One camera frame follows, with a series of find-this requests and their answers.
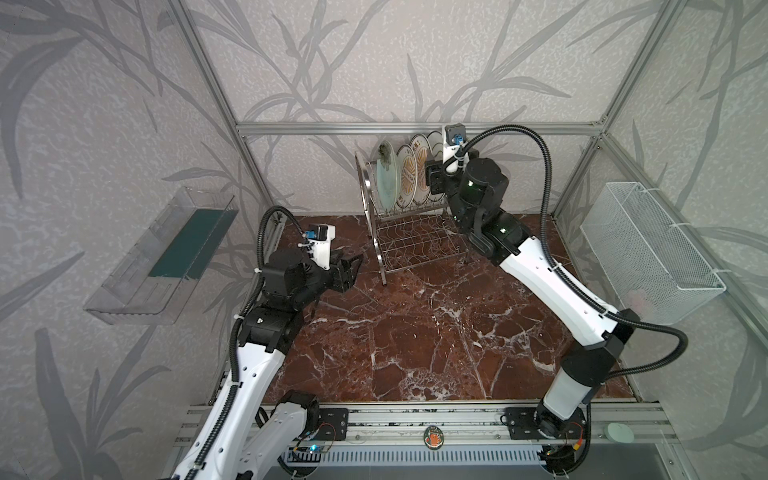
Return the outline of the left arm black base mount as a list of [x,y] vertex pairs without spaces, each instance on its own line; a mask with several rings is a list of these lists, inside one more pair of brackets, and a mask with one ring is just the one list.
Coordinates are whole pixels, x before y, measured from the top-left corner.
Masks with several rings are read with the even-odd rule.
[[347,408],[320,408],[310,415],[312,430],[303,433],[303,441],[343,441],[349,427],[350,410]]

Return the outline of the orange sunburst plate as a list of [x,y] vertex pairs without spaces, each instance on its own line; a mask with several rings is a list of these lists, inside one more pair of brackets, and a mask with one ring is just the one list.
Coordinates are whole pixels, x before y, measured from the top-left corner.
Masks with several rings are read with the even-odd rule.
[[426,184],[426,162],[431,154],[431,149],[427,137],[423,134],[416,134],[410,141],[410,147],[414,153],[417,165],[414,203],[421,206],[427,202],[430,196],[430,190]]
[[400,209],[406,209],[413,202],[418,179],[418,168],[412,148],[402,145],[397,151],[397,160],[400,167],[400,193],[396,205]]

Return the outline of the pale green flower plate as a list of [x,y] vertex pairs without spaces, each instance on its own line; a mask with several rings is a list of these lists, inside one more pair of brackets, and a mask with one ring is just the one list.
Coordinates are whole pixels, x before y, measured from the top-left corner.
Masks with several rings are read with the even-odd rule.
[[382,141],[378,146],[376,162],[376,186],[381,206],[385,212],[394,209],[400,191],[400,171],[391,143]]

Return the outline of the white plate thin teal rim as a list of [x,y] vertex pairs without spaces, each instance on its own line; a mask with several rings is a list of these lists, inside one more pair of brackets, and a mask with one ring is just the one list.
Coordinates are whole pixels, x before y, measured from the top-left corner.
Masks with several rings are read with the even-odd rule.
[[429,145],[429,151],[427,157],[428,163],[441,162],[442,161],[442,133],[438,130],[433,130],[427,134],[427,140]]

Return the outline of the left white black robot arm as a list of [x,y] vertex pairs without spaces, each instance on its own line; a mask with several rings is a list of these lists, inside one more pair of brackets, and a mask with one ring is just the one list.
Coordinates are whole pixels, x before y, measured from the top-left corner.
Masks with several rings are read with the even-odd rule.
[[320,427],[315,395],[290,391],[258,428],[252,427],[266,393],[305,323],[305,310],[327,291],[351,289],[363,257],[347,257],[332,242],[329,224],[299,228],[300,241],[271,254],[264,239],[271,217],[280,213],[295,227],[298,219],[285,207],[269,208],[257,238],[256,282],[236,314],[228,342],[230,372],[222,391],[175,479],[262,479],[295,440]]

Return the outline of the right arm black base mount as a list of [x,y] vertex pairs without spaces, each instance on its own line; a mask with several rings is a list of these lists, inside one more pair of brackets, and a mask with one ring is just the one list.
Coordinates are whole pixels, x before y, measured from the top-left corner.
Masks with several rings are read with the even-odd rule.
[[583,439],[587,425],[581,408],[577,408],[569,420],[561,420],[538,407],[508,407],[500,420],[511,440],[574,442]]

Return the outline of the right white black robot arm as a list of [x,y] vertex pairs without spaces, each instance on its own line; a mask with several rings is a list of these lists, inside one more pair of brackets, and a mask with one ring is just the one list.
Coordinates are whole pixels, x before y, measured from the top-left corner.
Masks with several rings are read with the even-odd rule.
[[[500,133],[517,133],[531,139],[544,162],[544,183],[538,234],[501,207],[508,177],[490,158],[471,157],[481,141]],[[472,248],[493,265],[525,285],[566,326],[575,343],[533,415],[537,431],[558,438],[580,406],[587,406],[608,380],[661,369],[680,358],[689,345],[681,330],[646,323],[629,309],[617,310],[581,284],[551,254],[547,242],[547,212],[552,186],[552,158],[543,137],[516,124],[499,125],[468,137],[465,125],[442,129],[442,159],[425,164],[431,193],[442,194],[456,230]],[[619,369],[616,364],[636,330],[669,335],[674,349],[659,360]]]

